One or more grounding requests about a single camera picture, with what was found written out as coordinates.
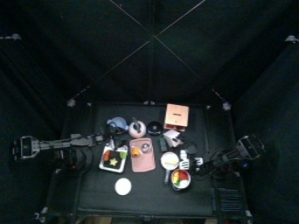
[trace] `small bowl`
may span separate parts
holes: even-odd
[[[148,143],[144,143],[144,144],[143,144],[143,148],[141,148],[141,152],[143,152],[143,153],[147,153],[147,152],[149,152],[149,150],[151,150],[151,146],[149,146],[149,144],[148,144]]]

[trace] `lid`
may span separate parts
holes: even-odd
[[[145,129],[149,136],[157,137],[161,135],[164,127],[159,122],[149,122]]]

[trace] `plate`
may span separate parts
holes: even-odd
[[[132,184],[127,178],[121,178],[116,182],[116,193],[119,195],[127,195],[131,192]]]
[[[103,155],[101,155],[101,159],[100,159],[100,162],[99,162],[99,168],[101,170],[107,170],[107,171],[111,171],[111,172],[123,172],[124,170],[124,167],[125,167],[125,162],[127,162],[127,157],[123,157],[120,159],[120,164],[116,164],[116,166],[105,166],[105,163],[103,161],[103,157],[104,157],[104,154],[107,151],[112,151],[112,148],[109,146],[105,146],[104,150],[103,150]],[[124,145],[123,147],[117,148],[115,150],[117,153],[121,153],[124,152],[127,154],[127,146]]]

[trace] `red food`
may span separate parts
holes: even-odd
[[[180,171],[179,179],[180,179],[180,180],[184,180],[184,179],[188,180],[188,173],[187,173],[185,171]]]
[[[103,161],[107,162],[109,160],[109,153],[111,153],[111,150],[107,150],[105,153],[104,153],[104,156],[103,156]]]

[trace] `white plate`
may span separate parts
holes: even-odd
[[[131,192],[132,184],[127,178],[121,178],[116,182],[116,193],[119,195],[127,195]]]
[[[103,162],[103,157],[104,157],[105,151],[112,151],[112,148],[109,146],[105,146],[105,148],[103,150],[101,159],[100,159],[100,162],[99,162],[99,168],[101,170],[107,170],[107,171],[111,171],[111,172],[121,172],[124,170],[124,167],[125,167],[127,158],[121,159],[121,164],[120,164],[119,169],[115,169],[112,167],[111,168],[105,167],[104,162]],[[127,153],[127,146],[124,145],[123,147],[117,148],[116,151],[119,151],[119,152],[123,151],[123,152]]]

